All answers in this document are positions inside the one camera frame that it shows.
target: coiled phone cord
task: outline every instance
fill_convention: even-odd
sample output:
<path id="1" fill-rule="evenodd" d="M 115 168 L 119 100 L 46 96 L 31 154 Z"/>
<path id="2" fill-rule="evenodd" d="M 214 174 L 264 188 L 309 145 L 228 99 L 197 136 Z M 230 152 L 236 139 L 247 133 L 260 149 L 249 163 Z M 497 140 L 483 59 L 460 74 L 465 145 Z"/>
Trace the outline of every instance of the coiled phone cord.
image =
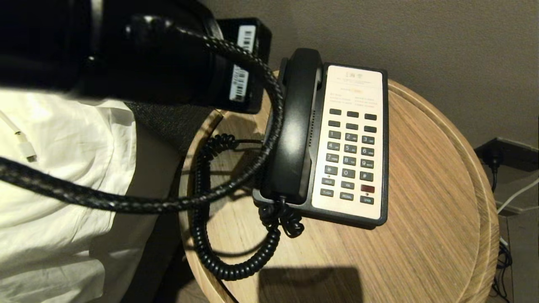
<path id="1" fill-rule="evenodd" d="M 209 205 L 234 192 L 262 168 L 279 141 L 284 118 L 283 95 L 272 70 L 236 44 L 183 29 L 173 20 L 146 15 L 134 16 L 133 20 L 136 20 L 136 26 L 132 26 L 130 35 L 141 43 L 166 43 L 166 47 L 198 46 L 227 58 L 260 80 L 271 100 L 273 120 L 268 139 L 257 158 L 238 177 L 191 197 L 151 199 L 109 194 L 64 181 L 4 157 L 0 157 L 0 180 L 69 204 L 129 214 L 163 214 Z"/>
<path id="2" fill-rule="evenodd" d="M 200 149 L 195 172 L 194 191 L 196 194 L 203 194 L 211 188 L 210 184 L 210 162 L 220 153 L 236 149 L 240 143 L 260 143 L 259 140 L 236 140 L 233 135 L 216 135 L 209 138 L 206 144 Z M 193 210 L 191 221 L 191 235 L 194 240 L 195 249 L 202 264 L 218 279 L 234 281 L 252 276 L 258 272 L 271 259 L 277 245 L 281 232 L 278 229 L 282 225 L 286 235 L 291 238 L 299 236 L 303 230 L 300 223 L 301 216 L 295 213 L 284 199 L 277 205 L 263 205 L 259 207 L 258 214 L 268 233 L 262 242 L 261 247 L 249 260 L 239 264 L 226 264 L 212 251 L 208 240 L 208 230 L 206 223 L 209 218 L 209 204 L 201 205 Z"/>

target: wooden tabletop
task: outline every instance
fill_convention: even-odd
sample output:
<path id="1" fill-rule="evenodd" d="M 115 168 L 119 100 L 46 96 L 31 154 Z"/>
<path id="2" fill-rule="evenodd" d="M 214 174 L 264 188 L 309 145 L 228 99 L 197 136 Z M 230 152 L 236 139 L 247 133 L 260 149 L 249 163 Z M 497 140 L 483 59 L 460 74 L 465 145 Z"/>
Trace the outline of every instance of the wooden tabletop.
<path id="1" fill-rule="evenodd" d="M 193 140 L 180 195 L 189 193 L 192 156 L 210 134 L 263 138 L 270 105 L 258 115 L 214 111 Z M 217 281 L 192 249 L 188 214 L 180 214 L 191 269 L 211 302 L 484 302 L 495 272 L 494 198 L 472 147 L 436 108 L 389 83 L 389 212 L 374 230 L 304 218 L 295 239 L 284 234 L 256 275 Z M 235 175 L 255 154 L 225 152 L 212 163 L 212 185 Z M 248 189 L 212 206 L 211 245 L 227 263 L 266 234 Z"/>

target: white cable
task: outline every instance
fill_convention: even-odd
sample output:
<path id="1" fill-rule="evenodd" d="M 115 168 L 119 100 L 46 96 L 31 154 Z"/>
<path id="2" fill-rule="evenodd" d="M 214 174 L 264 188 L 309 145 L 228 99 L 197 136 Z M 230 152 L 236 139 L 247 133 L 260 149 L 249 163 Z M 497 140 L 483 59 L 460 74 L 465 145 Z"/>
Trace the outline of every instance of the white cable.
<path id="1" fill-rule="evenodd" d="M 498 208 L 498 211 L 496 213 L 499 214 L 500 211 L 502 211 L 509 203 L 511 203 L 511 201 L 514 198 L 516 198 L 516 196 L 518 196 L 521 193 L 523 193 L 523 192 L 527 191 L 528 189 L 532 188 L 537 183 L 539 183 L 539 178 L 537 178 L 535 181 L 531 182 L 528 186 L 526 186 L 523 189 L 521 189 L 521 190 L 517 191 L 516 193 L 514 193 L 512 196 L 509 197 L 509 199 L 507 199 L 507 201 L 505 201 L 505 203 L 502 204 L 502 206 L 500 206 L 500 208 Z"/>
<path id="2" fill-rule="evenodd" d="M 19 152 L 22 157 L 26 158 L 28 162 L 34 162 L 37 160 L 36 151 L 34 150 L 32 143 L 28 141 L 26 138 L 26 135 L 18 128 L 15 123 L 13 123 L 4 112 L 0 111 L 0 119 L 4 121 L 9 128 L 13 131 L 15 136 L 17 137 L 17 140 L 19 141 L 19 144 L 17 147 L 19 148 Z"/>
<path id="3" fill-rule="evenodd" d="M 20 132 L 20 129 L 13 122 L 11 122 L 8 116 L 6 116 L 2 111 L 0 111 L 0 119 L 2 119 L 15 134 Z"/>

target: telephone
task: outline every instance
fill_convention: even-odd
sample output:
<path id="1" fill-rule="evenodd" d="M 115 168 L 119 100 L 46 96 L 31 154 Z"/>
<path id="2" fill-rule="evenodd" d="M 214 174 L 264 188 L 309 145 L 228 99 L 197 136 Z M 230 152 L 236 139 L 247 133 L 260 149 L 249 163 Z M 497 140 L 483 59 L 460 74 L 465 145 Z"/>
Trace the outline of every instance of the telephone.
<path id="1" fill-rule="evenodd" d="M 253 190 L 255 204 L 281 201 L 304 216 L 364 228 L 384 224 L 387 72 L 323 64 L 316 50 L 297 49 L 282 60 L 278 80 L 284 125 Z"/>

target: white sticker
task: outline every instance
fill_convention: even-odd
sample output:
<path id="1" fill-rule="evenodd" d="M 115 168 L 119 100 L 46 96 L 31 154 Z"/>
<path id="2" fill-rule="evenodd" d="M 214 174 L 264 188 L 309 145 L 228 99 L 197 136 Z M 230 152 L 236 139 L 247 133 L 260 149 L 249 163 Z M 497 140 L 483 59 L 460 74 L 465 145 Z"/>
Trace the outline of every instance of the white sticker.
<path id="1" fill-rule="evenodd" d="M 238 30 L 238 46 L 248 51 L 253 52 L 254 47 L 254 35 L 257 27 L 255 25 L 241 25 Z M 249 73 L 234 65 L 232 71 L 232 83 L 230 85 L 229 99 L 231 101 L 243 102 L 245 95 L 247 94 L 247 81 L 249 80 Z"/>

